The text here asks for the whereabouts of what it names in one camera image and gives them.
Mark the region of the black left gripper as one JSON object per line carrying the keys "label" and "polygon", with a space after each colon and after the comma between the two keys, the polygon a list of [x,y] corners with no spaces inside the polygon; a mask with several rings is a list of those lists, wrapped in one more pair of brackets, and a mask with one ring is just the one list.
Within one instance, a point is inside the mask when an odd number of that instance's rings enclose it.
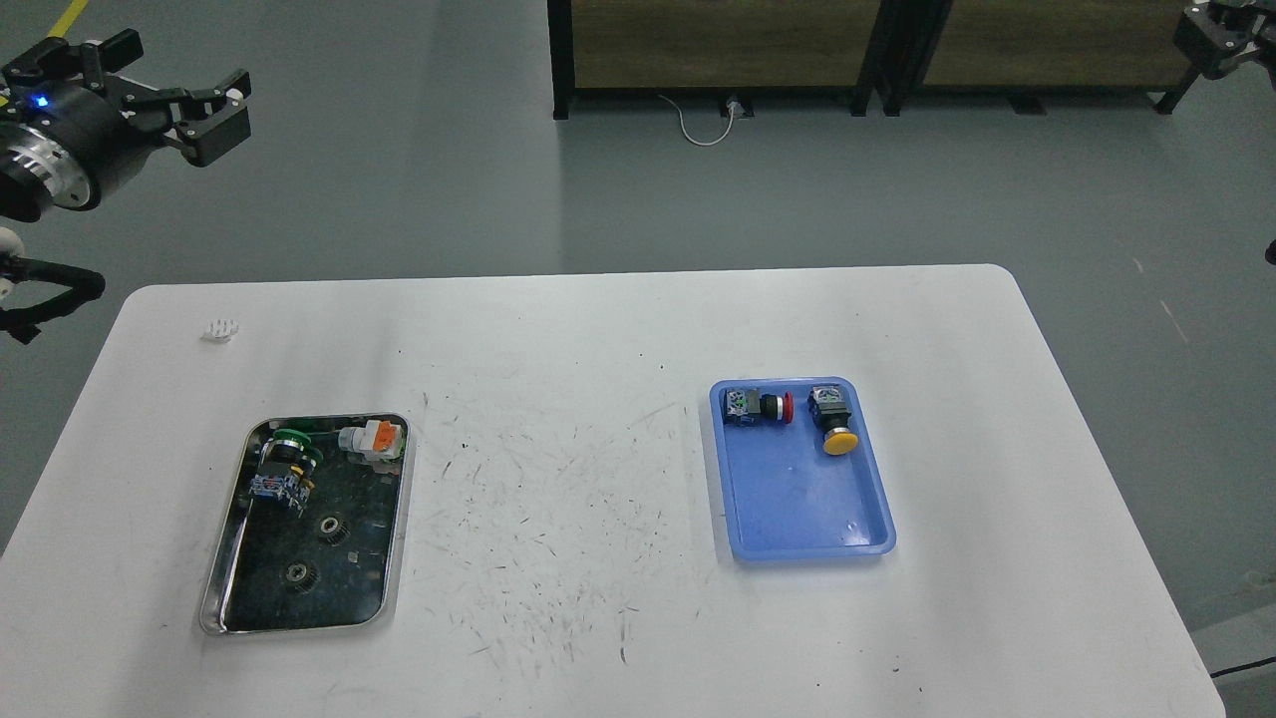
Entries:
{"label": "black left gripper", "polygon": [[46,37],[3,65],[3,87],[20,94],[3,108],[3,217],[92,210],[160,147],[205,168],[249,140],[248,70],[203,91],[106,83],[143,54],[140,33],[122,29],[82,45]]}

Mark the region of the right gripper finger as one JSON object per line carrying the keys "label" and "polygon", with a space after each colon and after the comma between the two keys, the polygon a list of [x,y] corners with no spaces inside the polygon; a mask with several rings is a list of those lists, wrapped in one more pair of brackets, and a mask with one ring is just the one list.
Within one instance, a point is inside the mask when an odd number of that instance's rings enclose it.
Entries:
{"label": "right gripper finger", "polygon": [[1174,46],[1207,79],[1254,62],[1275,78],[1273,1],[1192,1],[1174,31]]}

